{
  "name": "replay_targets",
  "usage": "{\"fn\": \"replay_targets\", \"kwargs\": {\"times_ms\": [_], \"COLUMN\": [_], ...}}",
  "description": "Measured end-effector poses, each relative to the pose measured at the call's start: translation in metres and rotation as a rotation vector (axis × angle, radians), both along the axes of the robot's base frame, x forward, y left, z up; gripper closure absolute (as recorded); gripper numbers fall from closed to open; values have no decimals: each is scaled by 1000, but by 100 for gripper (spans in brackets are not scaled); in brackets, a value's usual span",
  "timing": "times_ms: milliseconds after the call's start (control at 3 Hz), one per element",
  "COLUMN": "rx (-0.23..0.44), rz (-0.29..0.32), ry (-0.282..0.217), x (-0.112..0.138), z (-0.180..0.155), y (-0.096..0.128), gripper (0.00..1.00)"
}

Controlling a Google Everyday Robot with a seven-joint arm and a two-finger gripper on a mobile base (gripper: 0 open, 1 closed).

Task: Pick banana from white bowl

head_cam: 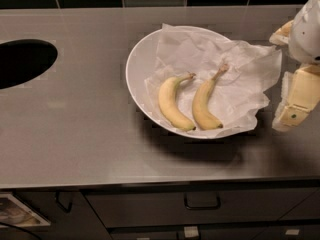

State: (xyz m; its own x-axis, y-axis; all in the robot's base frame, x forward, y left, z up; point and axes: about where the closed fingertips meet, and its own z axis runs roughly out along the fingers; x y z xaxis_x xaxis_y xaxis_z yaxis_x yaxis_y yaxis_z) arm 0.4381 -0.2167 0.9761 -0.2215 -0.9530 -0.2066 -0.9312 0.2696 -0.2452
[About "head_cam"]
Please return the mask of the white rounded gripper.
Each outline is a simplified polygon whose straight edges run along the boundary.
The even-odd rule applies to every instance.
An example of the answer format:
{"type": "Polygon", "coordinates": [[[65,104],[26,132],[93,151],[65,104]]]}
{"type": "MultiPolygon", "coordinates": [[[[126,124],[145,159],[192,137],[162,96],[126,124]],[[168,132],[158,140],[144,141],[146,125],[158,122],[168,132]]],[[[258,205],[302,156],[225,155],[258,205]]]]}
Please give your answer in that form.
{"type": "Polygon", "coordinates": [[[281,102],[272,128],[286,132],[299,126],[320,102],[320,0],[308,0],[295,16],[277,29],[269,42],[288,44],[291,56],[303,64],[294,73],[285,72],[281,102]]]}

